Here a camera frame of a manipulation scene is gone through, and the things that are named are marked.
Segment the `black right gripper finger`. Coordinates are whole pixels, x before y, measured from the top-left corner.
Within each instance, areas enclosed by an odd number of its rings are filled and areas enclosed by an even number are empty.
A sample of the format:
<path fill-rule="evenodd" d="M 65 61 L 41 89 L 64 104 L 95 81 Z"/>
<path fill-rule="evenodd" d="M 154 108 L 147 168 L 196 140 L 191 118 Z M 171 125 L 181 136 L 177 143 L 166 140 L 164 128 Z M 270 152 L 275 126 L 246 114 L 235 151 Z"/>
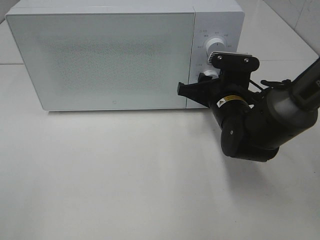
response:
<path fill-rule="evenodd" d="M 205 75 L 203 72 L 201 72 L 198 76 L 197 82 L 206 82 L 206 81 L 211 81 L 213 79 L 212 75 Z"/>
<path fill-rule="evenodd" d="M 214 88 L 219 85 L 219 79 L 204 80 L 192 84 L 179 82 L 177 85 L 177 95 L 186 97 L 202 106 L 211 108 L 211 102 L 214 98 Z"/>

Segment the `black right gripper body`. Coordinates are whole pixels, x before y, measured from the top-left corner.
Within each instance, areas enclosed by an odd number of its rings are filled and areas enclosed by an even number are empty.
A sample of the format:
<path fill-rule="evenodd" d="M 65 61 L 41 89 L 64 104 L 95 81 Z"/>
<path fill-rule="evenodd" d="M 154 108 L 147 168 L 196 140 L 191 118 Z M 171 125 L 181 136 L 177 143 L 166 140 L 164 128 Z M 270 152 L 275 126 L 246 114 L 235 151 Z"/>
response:
<path fill-rule="evenodd" d="M 247 109 L 259 100 L 259 92 L 249 90 L 251 69 L 222 68 L 211 89 L 211 109 L 221 110 L 227 105 Z"/>

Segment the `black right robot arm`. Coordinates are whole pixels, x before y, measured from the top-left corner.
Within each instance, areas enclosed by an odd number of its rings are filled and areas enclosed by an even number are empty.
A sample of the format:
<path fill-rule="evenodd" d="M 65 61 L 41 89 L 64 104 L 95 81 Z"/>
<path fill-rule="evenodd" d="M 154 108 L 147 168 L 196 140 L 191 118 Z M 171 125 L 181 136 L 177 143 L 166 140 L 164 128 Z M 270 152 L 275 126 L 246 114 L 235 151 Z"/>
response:
<path fill-rule="evenodd" d="M 320 62 L 295 80 L 267 81 L 249 90 L 259 60 L 250 54 L 212 52 L 217 78 L 200 73 L 196 83 L 179 83 L 177 93 L 210 108 L 221 129 L 224 155 L 256 162 L 276 156 L 284 143 L 311 128 L 320 107 Z"/>

